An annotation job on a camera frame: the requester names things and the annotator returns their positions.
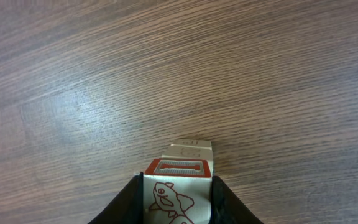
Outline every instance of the fish fin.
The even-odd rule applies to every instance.
[[[175,211],[170,211],[168,213],[168,217],[170,217],[170,218],[174,217],[175,215],[177,215],[177,213]]]
[[[194,205],[194,200],[186,195],[177,194],[177,199],[180,202],[180,208],[185,212]]]
[[[157,203],[150,205],[149,210],[161,210],[160,206]]]
[[[168,187],[173,187],[173,183],[171,183],[171,182],[167,182],[167,183],[165,183],[165,185]]]
[[[166,199],[166,198],[161,197],[161,198],[160,198],[160,201],[161,201],[161,203],[162,203],[163,205],[171,206],[171,207],[173,206],[173,203],[172,203],[170,200]]]

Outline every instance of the wooden surface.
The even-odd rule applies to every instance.
[[[0,0],[0,223],[88,223],[176,138],[265,223],[358,223],[358,1]]]

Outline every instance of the wooden table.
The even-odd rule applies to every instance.
[[[0,223],[88,223],[176,138],[265,223],[358,223],[358,1],[0,2]]]

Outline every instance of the fish drawing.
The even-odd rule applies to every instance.
[[[162,210],[168,212],[168,217],[173,218],[170,224],[194,224],[186,211],[194,205],[194,200],[186,195],[179,194],[173,189],[171,182],[157,182],[153,188],[155,202],[150,205],[149,210]]]

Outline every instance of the wood grain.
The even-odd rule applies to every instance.
[[[88,223],[176,138],[265,223],[358,223],[358,1],[0,0],[0,223]]]

